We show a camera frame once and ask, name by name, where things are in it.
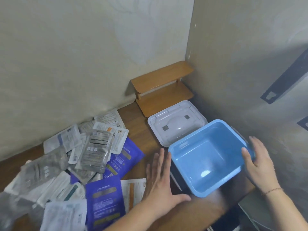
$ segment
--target bracelet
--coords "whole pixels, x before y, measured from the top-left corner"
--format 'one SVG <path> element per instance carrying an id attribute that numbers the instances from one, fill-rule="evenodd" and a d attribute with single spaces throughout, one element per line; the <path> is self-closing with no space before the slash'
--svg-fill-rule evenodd
<path id="1" fill-rule="evenodd" d="M 274 190 L 283 190 L 283 189 L 281 187 L 275 188 L 275 189 L 269 190 L 268 192 L 265 192 L 264 195 L 267 195 L 268 193 L 270 193 L 270 192 L 272 192 Z"/>

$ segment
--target lid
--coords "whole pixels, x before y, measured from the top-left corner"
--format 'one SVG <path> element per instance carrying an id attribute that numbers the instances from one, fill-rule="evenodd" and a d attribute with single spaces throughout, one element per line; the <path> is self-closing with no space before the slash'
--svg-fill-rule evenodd
<path id="1" fill-rule="evenodd" d="M 188 100 L 181 101 L 148 118 L 148 124 L 164 147 L 206 125 L 206 118 Z"/>

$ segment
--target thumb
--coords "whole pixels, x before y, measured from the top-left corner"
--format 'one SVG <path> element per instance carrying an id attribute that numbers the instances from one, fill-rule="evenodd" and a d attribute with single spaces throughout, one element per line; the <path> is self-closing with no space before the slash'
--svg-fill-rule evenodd
<path id="1" fill-rule="evenodd" d="M 187 194 L 173 195 L 174 206 L 184 201 L 191 201 L 191 197 Z"/>
<path id="2" fill-rule="evenodd" d="M 242 157 L 244 159 L 246 167 L 250 167 L 250 166 L 254 165 L 252 160 L 251 160 L 251 156 L 250 156 L 248 150 L 244 147 L 242 147 Z"/>

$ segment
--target wooden table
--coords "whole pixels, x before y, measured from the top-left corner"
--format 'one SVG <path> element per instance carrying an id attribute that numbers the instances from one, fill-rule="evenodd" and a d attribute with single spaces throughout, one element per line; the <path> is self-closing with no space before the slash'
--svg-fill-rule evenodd
<path id="1" fill-rule="evenodd" d="M 154 153 L 159 151 L 161 145 L 136 103 L 118 111 L 126 128 L 129 129 L 129 138 L 146 155 L 123 179 L 145 178 L 145 166 L 151 162 Z M 36 159 L 41 155 L 43 146 L 39 145 L 0 162 L 0 191 L 13 180 L 27 160 Z M 180 192 L 172 180 L 171 188 L 175 194 Z M 192 196 L 191 202 L 179 204 L 157 220 L 150 230 L 204 231 L 253 189 L 254 186 L 245 177 L 244 172 L 241 172 L 206 198 Z M 30 231 L 35 228 L 29 223 L 27 216 L 24 216 L 17 220 L 14 230 Z"/>

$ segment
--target blue bin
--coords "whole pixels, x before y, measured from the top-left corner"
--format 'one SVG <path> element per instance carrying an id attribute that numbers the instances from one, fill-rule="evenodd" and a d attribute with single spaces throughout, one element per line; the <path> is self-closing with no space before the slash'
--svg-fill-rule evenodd
<path id="1" fill-rule="evenodd" d="M 224 121 L 214 120 L 169 147 L 171 173 L 179 187 L 206 197 L 241 171 L 241 148 L 254 151 Z"/>

